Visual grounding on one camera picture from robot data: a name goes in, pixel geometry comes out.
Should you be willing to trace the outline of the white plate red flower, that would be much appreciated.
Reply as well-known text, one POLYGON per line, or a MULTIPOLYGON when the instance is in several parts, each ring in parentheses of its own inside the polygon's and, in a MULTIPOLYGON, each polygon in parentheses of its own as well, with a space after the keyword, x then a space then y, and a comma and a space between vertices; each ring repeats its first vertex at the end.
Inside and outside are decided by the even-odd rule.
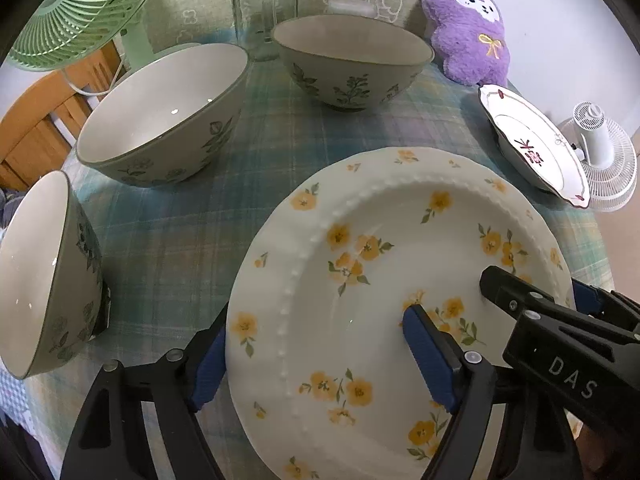
POLYGON ((508 162, 536 188, 574 208, 587 209, 591 195, 585 170, 550 119, 531 102, 498 84, 480 86, 478 98, 508 162))

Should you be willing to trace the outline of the glass jar dark lid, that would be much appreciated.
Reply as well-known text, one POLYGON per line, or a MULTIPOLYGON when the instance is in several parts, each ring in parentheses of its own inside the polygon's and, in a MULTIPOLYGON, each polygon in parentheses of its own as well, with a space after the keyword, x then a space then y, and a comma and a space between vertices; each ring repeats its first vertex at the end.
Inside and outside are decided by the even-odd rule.
POLYGON ((231 0, 235 39, 255 62, 279 56, 272 39, 277 24, 296 18, 298 0, 231 0))

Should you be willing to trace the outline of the green desk fan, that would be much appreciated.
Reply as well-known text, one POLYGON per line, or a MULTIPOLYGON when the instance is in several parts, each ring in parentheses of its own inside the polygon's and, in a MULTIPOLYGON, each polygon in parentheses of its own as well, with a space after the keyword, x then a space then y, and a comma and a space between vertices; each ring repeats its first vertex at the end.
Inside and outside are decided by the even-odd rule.
POLYGON ((44 0, 18 34, 8 53, 22 70, 62 70, 118 37, 130 70, 190 48, 178 44, 153 50, 142 23, 146 0, 44 0))

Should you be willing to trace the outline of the grey floral bowl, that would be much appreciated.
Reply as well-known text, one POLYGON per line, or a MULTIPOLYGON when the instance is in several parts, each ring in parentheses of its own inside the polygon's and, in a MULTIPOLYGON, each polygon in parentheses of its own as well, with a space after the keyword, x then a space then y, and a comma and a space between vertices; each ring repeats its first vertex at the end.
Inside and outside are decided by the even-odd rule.
POLYGON ((110 321, 98 237, 67 174, 51 171, 27 192, 1 240, 1 361, 17 379, 50 372, 110 321))
POLYGON ((91 113, 76 156, 138 188, 186 180, 231 140, 250 57, 234 44, 200 44, 160 58, 118 84, 91 113))
POLYGON ((407 29, 356 15, 293 18, 277 24, 272 40, 298 88, 340 110, 390 102, 435 57, 407 29))

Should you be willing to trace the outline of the wooden bed headboard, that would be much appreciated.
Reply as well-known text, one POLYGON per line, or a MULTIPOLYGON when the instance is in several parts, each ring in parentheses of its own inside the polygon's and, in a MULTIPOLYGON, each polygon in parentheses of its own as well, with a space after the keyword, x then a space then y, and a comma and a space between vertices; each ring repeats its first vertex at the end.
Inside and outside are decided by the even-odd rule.
POLYGON ((72 144, 56 128, 59 119, 76 140, 90 106, 81 90, 101 92, 116 75, 120 56, 109 42, 88 58, 43 76, 17 98, 1 121, 1 185, 25 191, 62 167, 72 144))

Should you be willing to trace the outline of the blue checkered bedding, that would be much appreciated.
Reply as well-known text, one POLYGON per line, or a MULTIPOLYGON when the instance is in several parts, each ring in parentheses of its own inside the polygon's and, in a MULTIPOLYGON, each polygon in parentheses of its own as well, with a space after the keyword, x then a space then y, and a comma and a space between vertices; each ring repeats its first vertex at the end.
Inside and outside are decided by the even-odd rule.
MULTIPOLYGON (((1 189, 1 236, 6 234, 6 228, 24 195, 25 192, 1 189)), ((2 422, 11 419, 31 437, 38 439, 25 386, 8 372, 4 363, 1 363, 1 419, 2 422)))

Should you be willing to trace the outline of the small white lidded container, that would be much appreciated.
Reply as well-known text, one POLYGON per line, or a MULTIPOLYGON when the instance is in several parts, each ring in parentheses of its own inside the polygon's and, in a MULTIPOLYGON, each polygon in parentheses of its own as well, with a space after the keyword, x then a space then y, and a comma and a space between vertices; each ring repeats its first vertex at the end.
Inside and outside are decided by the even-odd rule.
POLYGON ((357 15, 364 18, 376 18, 378 9, 372 3, 363 0, 330 0, 326 10, 331 14, 357 15))

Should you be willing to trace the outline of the plaid green tablecloth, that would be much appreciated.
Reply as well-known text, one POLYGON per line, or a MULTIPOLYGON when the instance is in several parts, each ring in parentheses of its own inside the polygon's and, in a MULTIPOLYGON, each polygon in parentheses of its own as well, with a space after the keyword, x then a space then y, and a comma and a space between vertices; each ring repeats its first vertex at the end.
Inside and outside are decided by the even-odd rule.
POLYGON ((280 61, 256 63, 231 141, 216 162, 175 185, 134 188, 82 166, 64 170, 93 226, 112 291, 111 324, 68 364, 30 378, 26 396, 50 471, 58 474, 101 365, 157 360, 210 325, 250 241, 281 200, 317 170, 361 151, 430 146, 510 181, 559 243, 570 274, 612 288, 597 221, 523 179, 501 156, 475 90, 427 65, 393 101, 344 113, 311 99, 280 61))

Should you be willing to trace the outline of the white standing fan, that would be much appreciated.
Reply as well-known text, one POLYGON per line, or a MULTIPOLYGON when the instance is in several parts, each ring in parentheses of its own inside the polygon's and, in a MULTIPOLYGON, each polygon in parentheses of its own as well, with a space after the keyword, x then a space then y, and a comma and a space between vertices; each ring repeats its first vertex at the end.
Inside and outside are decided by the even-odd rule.
POLYGON ((590 208, 610 214, 625 207, 638 183, 637 154, 631 137, 602 107, 580 102, 572 118, 562 123, 564 133, 585 171, 590 208))

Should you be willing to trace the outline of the round yellow flower deep plate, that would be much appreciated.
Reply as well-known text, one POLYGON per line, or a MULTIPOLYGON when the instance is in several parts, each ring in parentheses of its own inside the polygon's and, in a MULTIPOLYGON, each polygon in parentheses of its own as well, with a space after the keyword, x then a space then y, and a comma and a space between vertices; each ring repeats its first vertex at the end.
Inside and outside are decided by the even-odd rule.
POLYGON ((480 293, 488 266, 574 304, 544 218, 512 184, 434 148, 381 148, 311 176, 273 211, 227 318, 235 411, 283 479, 417 479, 449 416, 402 333, 420 304, 500 364, 514 322, 480 293))

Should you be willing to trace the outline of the purple plush bunny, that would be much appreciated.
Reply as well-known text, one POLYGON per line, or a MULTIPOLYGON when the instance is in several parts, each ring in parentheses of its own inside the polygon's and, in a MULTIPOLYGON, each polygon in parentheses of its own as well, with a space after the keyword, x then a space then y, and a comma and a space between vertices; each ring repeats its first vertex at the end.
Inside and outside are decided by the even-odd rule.
POLYGON ((431 45, 445 76, 464 86, 508 83, 510 51, 492 0, 421 0, 432 24, 431 45))

